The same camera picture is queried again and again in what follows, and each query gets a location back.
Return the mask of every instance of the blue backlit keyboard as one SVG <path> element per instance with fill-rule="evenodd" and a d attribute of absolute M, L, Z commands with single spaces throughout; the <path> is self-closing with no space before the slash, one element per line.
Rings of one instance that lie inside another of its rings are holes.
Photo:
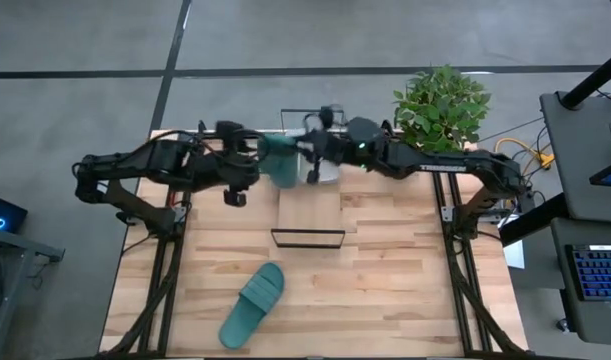
<path fill-rule="evenodd" d="M 611 245 L 568 246 L 581 300 L 611 301 Z"/>

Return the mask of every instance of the teal sandal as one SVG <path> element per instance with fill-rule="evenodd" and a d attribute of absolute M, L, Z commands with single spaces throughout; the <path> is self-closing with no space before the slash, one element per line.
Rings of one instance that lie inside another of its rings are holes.
<path fill-rule="evenodd" d="M 278 302 L 285 287 L 281 269 L 267 263 L 252 276 L 240 291 L 240 298 L 221 326 L 218 339 L 229 349 L 245 345 L 265 315 Z"/>

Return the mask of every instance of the green plant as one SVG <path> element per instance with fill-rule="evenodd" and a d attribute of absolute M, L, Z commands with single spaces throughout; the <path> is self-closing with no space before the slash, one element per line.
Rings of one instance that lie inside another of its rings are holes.
<path fill-rule="evenodd" d="M 483 85 L 449 65 L 431 74 L 418 73 L 405 93 L 394 91 L 397 123 L 405 141 L 423 151 L 457 151 L 475 143 L 491 94 Z"/>

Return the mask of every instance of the wooden table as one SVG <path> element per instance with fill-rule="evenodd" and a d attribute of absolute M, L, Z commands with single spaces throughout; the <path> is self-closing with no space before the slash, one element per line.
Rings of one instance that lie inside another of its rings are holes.
<path fill-rule="evenodd" d="M 464 201 L 481 186 L 470 175 L 458 179 Z M 309 210 L 340 214 L 338 226 L 347 235 L 338 250 L 276 247 L 269 230 L 278 227 L 283 211 L 281 191 L 264 175 L 247 192 L 244 208 L 225 205 L 223 187 L 194 194 L 167 356 L 462 355 L 431 175 L 396 181 L 343 166 L 336 188 L 340 208 Z M 307 189 L 312 198 L 319 190 Z M 324 192 L 329 199 L 329 188 Z M 157 206 L 166 193 L 166 186 L 146 179 L 138 189 Z M 447 187 L 445 193 L 449 199 Z M 496 232 L 493 226 L 481 229 Z M 125 246 L 145 235 L 144 228 L 131 228 Z M 512 340 L 527 348 L 501 244 L 481 236 L 472 245 L 486 307 Z M 143 309 L 155 250 L 151 240 L 122 258 L 100 350 L 115 345 Z M 285 292 L 250 341 L 227 350 L 218 330 L 238 291 L 268 261 L 283 269 Z M 471 308 L 468 318 L 477 340 Z"/>

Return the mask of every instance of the desk leg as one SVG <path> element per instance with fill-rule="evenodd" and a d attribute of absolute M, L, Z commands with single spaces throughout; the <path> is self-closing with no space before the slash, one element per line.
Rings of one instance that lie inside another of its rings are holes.
<path fill-rule="evenodd" d="M 529 211 L 511 223 L 504 225 L 499 231 L 503 246 L 511 245 L 549 226 L 552 219 L 557 217 L 569 217 L 567 202 L 565 201 L 565 194 L 563 193 L 554 196 L 539 207 Z"/>

